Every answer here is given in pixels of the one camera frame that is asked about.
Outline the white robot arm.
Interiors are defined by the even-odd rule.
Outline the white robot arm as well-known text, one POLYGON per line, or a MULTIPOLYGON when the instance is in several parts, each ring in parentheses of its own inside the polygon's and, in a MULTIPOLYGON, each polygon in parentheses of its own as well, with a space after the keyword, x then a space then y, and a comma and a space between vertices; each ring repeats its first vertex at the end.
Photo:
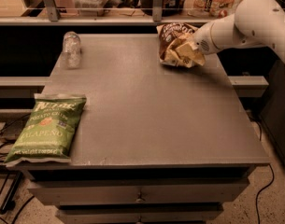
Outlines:
POLYGON ((285 11, 276 0, 243 0, 234 14, 184 37, 176 51, 203 65, 205 55, 254 47, 269 47, 285 63, 285 11))

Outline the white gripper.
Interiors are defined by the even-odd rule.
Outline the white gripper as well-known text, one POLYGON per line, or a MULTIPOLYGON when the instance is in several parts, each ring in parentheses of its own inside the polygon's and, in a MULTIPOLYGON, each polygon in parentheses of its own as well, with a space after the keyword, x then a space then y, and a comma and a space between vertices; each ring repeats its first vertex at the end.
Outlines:
POLYGON ((193 49, 189 43, 182 44, 175 49, 179 66, 204 65, 206 60, 203 54, 208 55, 221 51, 212 38, 212 27, 212 23, 206 23, 193 34, 198 49, 193 49))

